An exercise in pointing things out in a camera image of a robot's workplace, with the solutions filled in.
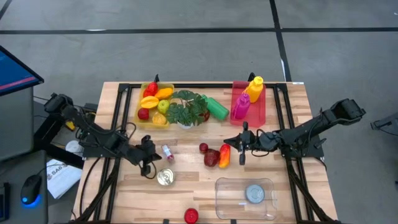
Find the blue light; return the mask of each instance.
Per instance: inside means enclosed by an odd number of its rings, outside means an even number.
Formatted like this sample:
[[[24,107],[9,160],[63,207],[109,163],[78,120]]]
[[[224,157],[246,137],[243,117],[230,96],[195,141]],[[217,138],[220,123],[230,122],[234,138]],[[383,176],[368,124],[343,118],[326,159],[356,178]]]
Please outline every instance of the blue light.
[[[25,208],[35,208],[35,207],[37,207],[37,206],[39,205],[39,203],[40,203],[40,198],[41,198],[41,195],[38,195],[38,196],[36,197],[36,199],[35,199],[34,202],[32,202],[32,203],[30,203],[30,204],[28,204],[28,205],[22,203],[22,206],[25,207]]]

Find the concrete floor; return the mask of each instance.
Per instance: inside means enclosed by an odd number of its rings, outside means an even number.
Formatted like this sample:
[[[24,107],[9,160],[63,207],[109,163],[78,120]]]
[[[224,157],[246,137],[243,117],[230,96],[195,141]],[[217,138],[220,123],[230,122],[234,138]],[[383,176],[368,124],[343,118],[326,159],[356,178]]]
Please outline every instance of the concrete floor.
[[[0,6],[6,0],[0,0]],[[398,27],[398,1],[276,0],[282,27]],[[273,27],[263,0],[12,0],[0,30]],[[397,32],[284,33],[293,81],[313,114],[353,98],[367,111],[323,134],[328,177],[345,223],[398,223],[398,138],[369,123],[398,111]],[[275,34],[0,35],[44,79],[35,95],[96,103],[104,81],[284,81]],[[50,202],[50,223],[70,217],[76,188]]]

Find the green plant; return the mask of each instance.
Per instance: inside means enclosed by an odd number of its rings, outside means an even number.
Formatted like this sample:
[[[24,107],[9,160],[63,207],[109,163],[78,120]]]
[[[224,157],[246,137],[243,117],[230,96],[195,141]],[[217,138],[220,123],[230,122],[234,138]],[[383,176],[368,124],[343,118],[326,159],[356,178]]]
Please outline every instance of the green plant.
[[[198,93],[188,90],[180,90],[172,95],[173,99],[180,99],[181,104],[171,103],[166,112],[167,121],[181,123],[184,126],[199,125],[204,122],[207,103]]]

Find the green bottle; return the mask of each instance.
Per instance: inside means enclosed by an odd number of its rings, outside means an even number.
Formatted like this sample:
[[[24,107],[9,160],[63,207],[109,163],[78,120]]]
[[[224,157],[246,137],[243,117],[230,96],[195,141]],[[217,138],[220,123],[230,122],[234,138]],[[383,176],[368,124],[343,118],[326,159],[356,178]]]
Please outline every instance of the green bottle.
[[[202,95],[201,97],[205,99],[207,103],[207,109],[213,116],[215,116],[219,120],[225,120],[225,118],[229,114],[229,110],[227,108],[225,108],[223,105],[221,105],[219,102],[211,97],[207,98],[207,96],[205,95]]]

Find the yellow plastic basket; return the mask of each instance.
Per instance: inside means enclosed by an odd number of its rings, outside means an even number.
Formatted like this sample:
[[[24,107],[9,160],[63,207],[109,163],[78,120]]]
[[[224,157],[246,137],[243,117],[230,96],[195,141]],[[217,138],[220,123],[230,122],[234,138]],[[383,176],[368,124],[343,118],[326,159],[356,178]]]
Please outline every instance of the yellow plastic basket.
[[[150,83],[143,83],[141,85],[141,92],[139,93],[139,100],[138,100],[138,104],[137,104],[137,107],[136,107],[136,112],[134,113],[133,121],[134,121],[134,123],[136,125],[138,125],[140,127],[143,127],[143,128],[146,128],[146,127],[148,127],[148,128],[168,128],[170,126],[169,122],[167,122],[166,124],[154,124],[154,123],[152,123],[152,117],[156,113],[157,107],[149,109],[149,119],[148,120],[141,120],[141,119],[138,118],[137,114],[138,114],[138,111],[141,109],[140,102],[143,99],[142,96],[144,94],[145,89],[147,88],[147,86],[149,84]],[[158,87],[158,90],[163,89],[163,88],[171,88],[171,89],[173,89],[173,92],[174,92],[174,85],[173,84],[158,82],[157,83],[157,87]]]

